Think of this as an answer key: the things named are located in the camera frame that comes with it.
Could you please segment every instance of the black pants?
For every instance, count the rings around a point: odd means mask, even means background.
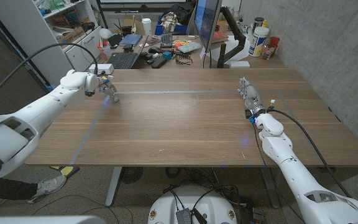
[[[38,184],[29,184],[16,180],[0,178],[0,198],[9,200],[27,200],[37,193]]]

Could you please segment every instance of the blue container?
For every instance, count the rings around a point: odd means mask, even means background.
[[[162,25],[158,25],[161,24],[161,16],[158,17],[158,22],[157,22],[157,26],[155,27],[155,32],[154,35],[161,35],[163,34],[163,27]],[[173,31],[180,31],[183,32],[184,34],[186,34],[187,31],[187,26],[175,26],[175,30]]]

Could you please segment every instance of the cabinet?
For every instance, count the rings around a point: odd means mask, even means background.
[[[98,25],[88,0],[66,3],[63,8],[53,10],[44,16],[41,15],[33,0],[0,0],[0,21],[24,52],[31,55],[42,47],[58,43],[48,24],[53,24],[52,16],[66,13],[73,8],[77,10],[80,21],[88,17],[91,22],[95,23],[94,30],[88,30],[73,43],[86,47],[95,58],[99,57],[98,42],[101,26]],[[35,56],[32,61],[51,85],[59,85],[60,79],[66,75],[67,71],[75,69],[83,72],[93,63],[85,50],[72,45],[45,50]]]

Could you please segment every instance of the table top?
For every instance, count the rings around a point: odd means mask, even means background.
[[[358,167],[358,141],[294,69],[132,69],[113,76],[120,100],[96,93],[67,109],[26,164],[260,167],[254,129],[236,91],[246,77],[265,106],[275,98],[275,109],[304,126],[329,166]],[[273,115],[304,165],[322,166],[300,128]]]
[[[139,43],[135,46],[134,52],[138,52],[140,50],[139,44],[143,43],[145,37],[139,41]],[[172,37],[173,40],[190,40],[192,42],[201,43],[200,38],[194,39],[194,37],[188,37],[187,35],[174,35]],[[221,43],[215,43],[212,44],[211,48],[214,49],[216,47],[220,47]],[[143,49],[144,52],[148,52],[149,48],[151,47],[160,47],[160,42],[156,43],[155,45],[152,45],[150,47],[145,47]],[[123,52],[123,45],[120,45],[117,47],[115,52]],[[200,58],[201,49],[196,49],[191,52],[190,57],[193,60],[193,63],[191,65],[177,65],[175,60],[171,60],[167,62],[165,65],[163,65],[161,68],[203,68],[203,59]],[[209,60],[210,58],[208,56],[205,56],[204,61],[204,67],[209,68]],[[249,62],[251,68],[285,68],[285,65],[278,57],[271,57],[269,60],[264,60],[262,57],[246,57],[242,60],[246,60]],[[149,68],[152,69],[151,65],[148,65],[145,60],[137,60],[134,64],[134,69],[141,69],[141,68]]]

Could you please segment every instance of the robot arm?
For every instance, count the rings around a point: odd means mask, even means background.
[[[358,201],[336,194],[319,185],[293,152],[293,144],[283,125],[262,106],[255,88],[240,79],[239,93],[247,108],[246,116],[261,129],[259,138],[266,155],[279,166],[296,198],[306,223],[339,224],[358,222]]]
[[[35,151],[39,139],[64,109],[80,104],[85,93],[110,90],[107,79],[70,70],[49,94],[12,114],[0,115],[0,177],[18,168]],[[103,91],[114,96],[113,91]]]

